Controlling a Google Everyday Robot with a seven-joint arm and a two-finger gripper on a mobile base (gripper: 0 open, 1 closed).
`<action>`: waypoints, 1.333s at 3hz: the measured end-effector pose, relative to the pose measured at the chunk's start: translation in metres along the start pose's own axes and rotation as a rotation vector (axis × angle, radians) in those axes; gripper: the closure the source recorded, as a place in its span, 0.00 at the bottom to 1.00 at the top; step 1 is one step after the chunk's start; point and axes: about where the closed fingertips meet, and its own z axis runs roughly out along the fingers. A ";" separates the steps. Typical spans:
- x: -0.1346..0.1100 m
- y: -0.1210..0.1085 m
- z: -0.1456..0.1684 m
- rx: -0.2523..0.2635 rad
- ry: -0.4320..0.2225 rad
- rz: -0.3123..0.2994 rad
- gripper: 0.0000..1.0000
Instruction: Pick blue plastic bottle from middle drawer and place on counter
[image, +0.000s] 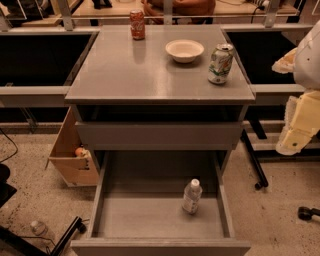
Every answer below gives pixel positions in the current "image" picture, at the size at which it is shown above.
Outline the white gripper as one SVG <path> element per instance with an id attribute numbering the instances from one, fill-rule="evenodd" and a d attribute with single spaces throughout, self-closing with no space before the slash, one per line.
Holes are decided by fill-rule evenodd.
<path id="1" fill-rule="evenodd" d="M 299 97 L 290 96 L 289 128 L 284 128 L 276 144 L 276 151 L 292 156 L 300 153 L 320 130 L 320 92 L 307 90 Z"/>

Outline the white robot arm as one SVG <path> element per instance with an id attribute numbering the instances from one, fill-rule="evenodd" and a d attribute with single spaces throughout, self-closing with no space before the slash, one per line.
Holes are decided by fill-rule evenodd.
<path id="1" fill-rule="evenodd" d="M 276 61 L 272 70 L 292 73 L 305 88 L 299 97 L 290 96 L 285 107 L 285 125 L 276 151 L 291 156 L 299 153 L 320 131 L 320 21 L 299 45 Z"/>

